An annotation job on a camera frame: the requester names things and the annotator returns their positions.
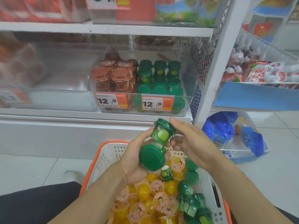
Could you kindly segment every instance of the tile floor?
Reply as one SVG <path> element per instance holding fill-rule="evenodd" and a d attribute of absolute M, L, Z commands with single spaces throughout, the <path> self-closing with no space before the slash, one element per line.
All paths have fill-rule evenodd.
<path fill-rule="evenodd" d="M 299 217 L 299 112 L 250 112 L 249 116 L 267 141 L 270 152 L 238 167 L 275 206 Z M 66 170 L 85 175 L 91 162 L 0 155 L 0 195 L 61 183 Z"/>

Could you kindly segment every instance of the person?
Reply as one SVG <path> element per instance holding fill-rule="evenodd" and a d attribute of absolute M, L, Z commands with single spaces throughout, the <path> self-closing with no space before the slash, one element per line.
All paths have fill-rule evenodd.
<path fill-rule="evenodd" d="M 170 123 L 181 136 L 172 137 L 166 147 L 172 146 L 173 150 L 184 152 L 213 177 L 238 224 L 292 223 L 217 149 L 200 128 L 173 117 Z M 137 183 L 149 174 L 139 165 L 139 151 L 142 145 L 152 141 L 145 142 L 152 132 L 153 128 L 150 128 L 133 139 L 121 160 L 112 164 L 87 191 L 49 220 L 48 224 L 105 223 L 114 199 L 125 185 Z M 166 160 L 170 158 L 169 152 L 165 156 Z"/>

